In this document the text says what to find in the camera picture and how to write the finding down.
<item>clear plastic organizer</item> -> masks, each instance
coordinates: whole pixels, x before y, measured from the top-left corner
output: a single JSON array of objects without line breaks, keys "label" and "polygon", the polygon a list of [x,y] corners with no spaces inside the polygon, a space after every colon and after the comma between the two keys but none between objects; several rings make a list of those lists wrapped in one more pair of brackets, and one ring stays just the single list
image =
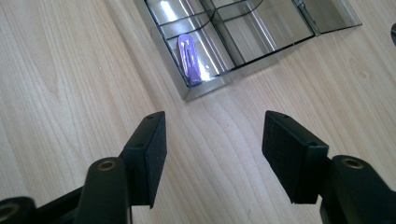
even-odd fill
[{"label": "clear plastic organizer", "polygon": [[263,69],[309,38],[361,24],[347,0],[135,1],[184,100]]}]

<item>wood grain surface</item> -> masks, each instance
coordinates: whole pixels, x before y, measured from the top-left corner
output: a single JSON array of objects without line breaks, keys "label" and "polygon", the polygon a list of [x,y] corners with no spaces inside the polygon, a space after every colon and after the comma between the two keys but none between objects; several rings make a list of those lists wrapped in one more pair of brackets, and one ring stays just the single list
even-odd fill
[{"label": "wood grain surface", "polygon": [[320,223],[320,201],[290,204],[262,155],[266,110],[396,189],[396,1],[349,1],[363,26],[186,103],[132,0],[0,0],[0,200],[39,206],[80,187],[160,110],[168,156],[155,206],[134,207],[135,223]]}]

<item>purple battery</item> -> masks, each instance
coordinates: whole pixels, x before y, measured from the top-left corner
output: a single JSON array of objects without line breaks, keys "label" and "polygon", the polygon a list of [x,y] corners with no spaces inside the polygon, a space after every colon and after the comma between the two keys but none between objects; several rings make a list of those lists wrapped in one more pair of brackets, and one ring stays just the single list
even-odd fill
[{"label": "purple battery", "polygon": [[199,70],[197,53],[195,50],[194,39],[191,35],[180,35],[177,39],[178,49],[180,51],[181,63],[184,74],[191,85],[200,83],[201,72]]}]

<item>black mechanical arm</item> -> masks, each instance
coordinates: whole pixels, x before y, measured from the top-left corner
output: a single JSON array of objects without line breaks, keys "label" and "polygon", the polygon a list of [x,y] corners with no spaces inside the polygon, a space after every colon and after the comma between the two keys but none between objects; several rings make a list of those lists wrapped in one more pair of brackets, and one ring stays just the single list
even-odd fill
[{"label": "black mechanical arm", "polygon": [[93,163],[83,187],[39,208],[27,197],[3,200],[0,223],[132,223],[131,206],[154,205],[165,157],[165,113],[158,112],[142,120],[119,157]]},{"label": "black mechanical arm", "polygon": [[366,161],[329,146],[291,117],[265,114],[262,154],[292,203],[316,203],[325,224],[396,223],[396,192]]},{"label": "black mechanical arm", "polygon": [[[323,223],[396,223],[396,192],[369,163],[327,157],[329,146],[291,117],[267,111],[262,153],[292,203],[322,198]],[[0,202],[5,223],[132,223],[131,206],[154,205],[166,157],[165,115],[149,115],[118,158],[91,165],[85,184],[40,208],[32,199]]]}]

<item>metal screw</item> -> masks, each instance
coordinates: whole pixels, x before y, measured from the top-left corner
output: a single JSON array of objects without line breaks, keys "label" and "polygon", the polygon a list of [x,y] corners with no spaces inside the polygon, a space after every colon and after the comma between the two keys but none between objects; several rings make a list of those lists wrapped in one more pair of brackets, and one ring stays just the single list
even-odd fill
[{"label": "metal screw", "polygon": [[363,164],[361,164],[361,162],[359,161],[355,161],[353,159],[343,159],[343,163],[353,169],[362,169],[363,168]]},{"label": "metal screw", "polygon": [[102,161],[98,165],[98,170],[100,171],[108,171],[113,169],[116,166],[116,163],[114,161]]},{"label": "metal screw", "polygon": [[17,203],[7,203],[3,206],[0,206],[0,222],[6,221],[10,217],[17,214],[20,208],[20,205]]}]

